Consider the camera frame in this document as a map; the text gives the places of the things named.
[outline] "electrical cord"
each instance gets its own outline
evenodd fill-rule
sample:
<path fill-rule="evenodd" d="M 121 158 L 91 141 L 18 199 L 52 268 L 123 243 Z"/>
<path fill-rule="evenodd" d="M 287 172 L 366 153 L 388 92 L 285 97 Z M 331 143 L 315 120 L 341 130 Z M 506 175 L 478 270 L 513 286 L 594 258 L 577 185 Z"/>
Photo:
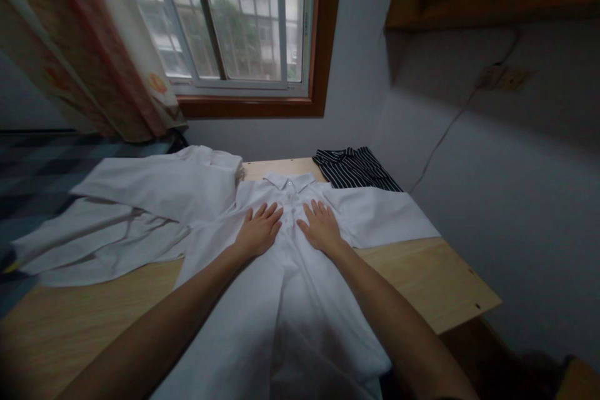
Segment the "electrical cord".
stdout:
<path fill-rule="evenodd" d="M 508 47 L 508 50 L 506 51 L 506 54 L 504 55 L 504 57 L 500 61 L 498 61 L 498 62 L 496 62 L 494 64 L 495 66 L 502 66 L 502 64 L 504 64 L 506 62 L 506 60 L 508 59 L 508 57 L 513 53 L 514 49 L 516 48 L 517 44 L 519 43 L 519 40 L 521 39 L 521 31 L 517 27 L 512 27 L 511 31 L 513 32 L 513 39 L 512 39 L 511 45 L 510 45 L 510 47 Z M 433 150 L 429 154 L 429 157 L 427 158 L 427 162 L 425 163 L 425 166 L 423 167 L 423 171 L 421 172 L 421 176 L 412 185 L 412 187 L 408 191 L 409 194 L 413 193 L 414 189 L 419 185 L 419 183 L 425 177 L 425 174 L 427 173 L 427 169 L 429 169 L 429 164 L 431 163 L 431 160 L 433 159 L 433 156 L 435 155 L 436 151 L 438 150 L 438 148 L 440 147 L 440 145 L 442 144 L 442 142 L 444 142 L 444 139 L 446 138 L 446 136 L 450 132 L 450 129 L 452 128 L 452 125 L 454 125 L 454 123 L 467 110 L 467 108 L 471 104 L 471 101 L 473 100 L 473 97 L 475 96 L 475 94 L 477 93 L 478 90 L 479 90 L 478 87 L 474 87 L 473 88 L 473 90 L 471 91 L 471 94 L 467 98 L 467 101 L 464 103 L 464 105 L 462 106 L 461 110 L 458 112 L 458 114 L 455 115 L 454 119 L 452 119 L 452 121 L 450 122 L 450 125 L 448 125 L 448 127 L 446 128 L 446 131 L 444 131 L 444 134 L 442 134 L 442 137 L 440 137 L 439 140 L 437 141 L 436 146 L 433 147 Z"/>

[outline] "floral curtain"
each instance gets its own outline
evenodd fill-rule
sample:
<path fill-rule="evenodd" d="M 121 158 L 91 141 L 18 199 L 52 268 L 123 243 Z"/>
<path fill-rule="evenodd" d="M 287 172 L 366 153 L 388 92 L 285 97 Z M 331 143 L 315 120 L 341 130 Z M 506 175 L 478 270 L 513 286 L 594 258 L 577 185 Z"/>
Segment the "floral curtain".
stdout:
<path fill-rule="evenodd" d="M 135 0 L 0 0 L 0 51 L 78 130 L 143 142 L 185 124 Z"/>

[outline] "white wall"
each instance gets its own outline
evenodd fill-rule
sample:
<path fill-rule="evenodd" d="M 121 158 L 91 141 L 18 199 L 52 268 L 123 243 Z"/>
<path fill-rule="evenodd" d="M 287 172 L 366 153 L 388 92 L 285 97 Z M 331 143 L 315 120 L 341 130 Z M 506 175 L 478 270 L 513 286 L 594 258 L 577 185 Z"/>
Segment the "white wall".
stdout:
<path fill-rule="evenodd" d="M 500 295 L 488 318 L 516 351 L 572 353 L 600 368 L 600 28 L 522 26 L 508 64 L 521 93 L 480 92 L 413 192 Z M 372 149 L 409 189 L 510 31 L 419 34 L 406 49 Z"/>
<path fill-rule="evenodd" d="M 0 86 L 0 130 L 72 128 L 3 52 L 0 52 Z"/>
<path fill-rule="evenodd" d="M 324 118 L 190 120 L 189 142 L 246 161 L 368 145 L 390 87 L 383 36 L 389 1 L 339 0 Z"/>

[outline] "black and white striped shirt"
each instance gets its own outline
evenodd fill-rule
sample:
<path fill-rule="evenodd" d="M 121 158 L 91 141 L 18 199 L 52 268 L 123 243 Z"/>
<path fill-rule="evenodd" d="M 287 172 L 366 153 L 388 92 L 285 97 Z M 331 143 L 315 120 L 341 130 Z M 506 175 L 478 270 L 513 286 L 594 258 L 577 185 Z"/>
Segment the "black and white striped shirt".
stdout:
<path fill-rule="evenodd" d="M 317 150 L 312 160 L 334 188 L 375 188 L 404 192 L 368 147 L 354 150 Z"/>

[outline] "power outlet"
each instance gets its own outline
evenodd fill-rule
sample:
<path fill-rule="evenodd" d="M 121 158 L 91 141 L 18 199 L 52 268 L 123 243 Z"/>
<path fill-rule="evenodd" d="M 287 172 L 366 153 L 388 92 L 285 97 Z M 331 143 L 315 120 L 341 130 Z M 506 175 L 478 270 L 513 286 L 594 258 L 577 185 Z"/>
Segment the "power outlet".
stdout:
<path fill-rule="evenodd" d="M 492 90 L 506 72 L 507 67 L 495 64 L 493 66 L 484 67 L 477 79 L 475 80 L 475 88 Z"/>
<path fill-rule="evenodd" d="M 533 76 L 535 72 L 521 69 L 513 69 L 509 67 L 502 74 L 502 77 L 496 84 L 496 89 L 502 91 L 520 91 L 525 82 Z"/>

